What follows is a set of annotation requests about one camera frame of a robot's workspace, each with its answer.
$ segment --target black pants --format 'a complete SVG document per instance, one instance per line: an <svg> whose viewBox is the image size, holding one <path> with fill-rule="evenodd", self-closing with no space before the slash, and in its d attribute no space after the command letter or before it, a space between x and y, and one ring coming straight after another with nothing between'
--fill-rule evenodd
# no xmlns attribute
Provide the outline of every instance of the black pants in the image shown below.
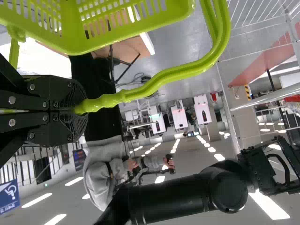
<svg viewBox="0 0 300 225"><path fill-rule="evenodd" d="M90 53L69 56L72 64L72 78L85 89L89 99L103 94L115 93L109 77L110 65L106 59L93 59ZM103 108L89 114L89 122L84 132L87 142L103 140L122 135L119 106Z"/></svg>

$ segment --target basket handle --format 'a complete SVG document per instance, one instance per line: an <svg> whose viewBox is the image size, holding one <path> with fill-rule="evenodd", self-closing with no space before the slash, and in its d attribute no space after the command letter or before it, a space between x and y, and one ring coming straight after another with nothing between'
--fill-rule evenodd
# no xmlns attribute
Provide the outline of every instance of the basket handle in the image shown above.
<svg viewBox="0 0 300 225"><path fill-rule="evenodd" d="M200 0L202 11L212 38L212 49L202 59L159 72L145 85L132 90L121 90L115 94L103 94L97 99L86 99L74 108L77 115L97 112L101 108L112 108L119 103L150 96L167 83L197 76L210 69L225 50L231 30L231 22L226 0Z"/></svg>

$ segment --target hand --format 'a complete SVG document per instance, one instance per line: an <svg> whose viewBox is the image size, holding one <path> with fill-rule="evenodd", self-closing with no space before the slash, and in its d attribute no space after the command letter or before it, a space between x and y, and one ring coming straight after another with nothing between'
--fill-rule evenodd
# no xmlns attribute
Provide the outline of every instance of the hand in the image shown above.
<svg viewBox="0 0 300 225"><path fill-rule="evenodd" d="M128 159L127 160L127 164L128 164L128 169L129 171L132 171L134 168L137 168L139 165L136 163L136 161L132 160L132 159Z"/></svg>
<svg viewBox="0 0 300 225"><path fill-rule="evenodd" d="M164 163L169 169L175 169L175 163L172 159L170 159L169 162L167 162L167 158L164 157Z"/></svg>

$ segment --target blue sign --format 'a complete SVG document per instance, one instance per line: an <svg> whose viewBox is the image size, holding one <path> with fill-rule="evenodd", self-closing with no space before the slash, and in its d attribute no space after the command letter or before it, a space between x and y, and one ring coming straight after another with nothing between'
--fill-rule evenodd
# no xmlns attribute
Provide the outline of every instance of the blue sign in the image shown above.
<svg viewBox="0 0 300 225"><path fill-rule="evenodd" d="M75 170L80 171L83 169L83 164L86 159L86 154L82 149L73 151L73 158L75 163Z"/></svg>
<svg viewBox="0 0 300 225"><path fill-rule="evenodd" d="M17 180L0 184L0 215L20 206Z"/></svg>

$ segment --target hoodie sleeve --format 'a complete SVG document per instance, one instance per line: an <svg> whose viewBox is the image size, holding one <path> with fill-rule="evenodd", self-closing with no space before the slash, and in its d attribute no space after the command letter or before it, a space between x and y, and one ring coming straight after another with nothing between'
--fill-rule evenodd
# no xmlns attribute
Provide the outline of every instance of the hoodie sleeve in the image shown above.
<svg viewBox="0 0 300 225"><path fill-rule="evenodd" d="M121 159L113 159L110 163L113 179L104 162L96 162L87 169L85 180L91 200L100 210L104 211L113 198L113 191L117 180L127 173L126 162Z"/></svg>
<svg viewBox="0 0 300 225"><path fill-rule="evenodd" d="M150 170L158 169L159 167L164 165L164 158L160 156L145 156L143 157L144 163L146 167L148 167ZM139 166L142 168L141 158L136 159Z"/></svg>

